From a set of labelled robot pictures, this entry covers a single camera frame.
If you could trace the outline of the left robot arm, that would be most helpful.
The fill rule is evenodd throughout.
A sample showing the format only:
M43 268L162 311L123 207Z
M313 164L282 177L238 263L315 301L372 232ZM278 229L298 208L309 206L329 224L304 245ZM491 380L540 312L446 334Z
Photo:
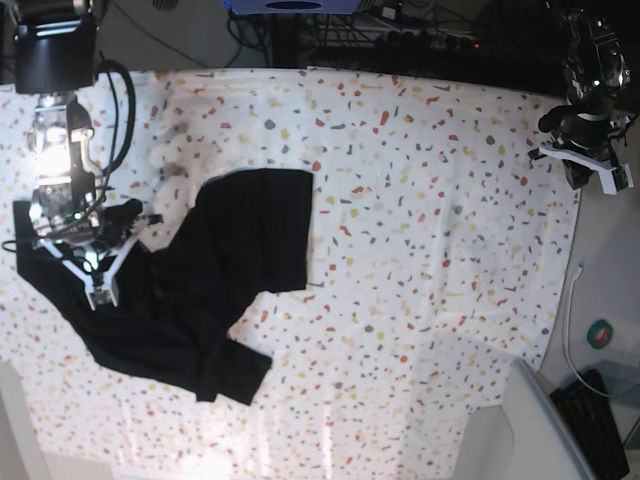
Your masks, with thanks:
M582 8L558 12L570 42L563 61L566 103L549 110L538 123L560 148L575 147L598 162L617 162L610 137L620 132L612 125L614 101L630 82L630 70L620 42L600 17Z

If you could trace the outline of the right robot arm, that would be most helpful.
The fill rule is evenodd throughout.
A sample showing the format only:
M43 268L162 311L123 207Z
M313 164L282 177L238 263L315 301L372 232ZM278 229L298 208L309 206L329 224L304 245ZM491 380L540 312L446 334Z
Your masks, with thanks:
M28 146L38 173L30 220L39 244L118 249L133 235L142 205L105 202L112 174L133 140L135 88L129 70L97 53L99 20L90 1L15 1L15 89L36 97ZM99 75L119 75L128 102L122 139L113 138L105 165L90 157L91 117L77 93Z

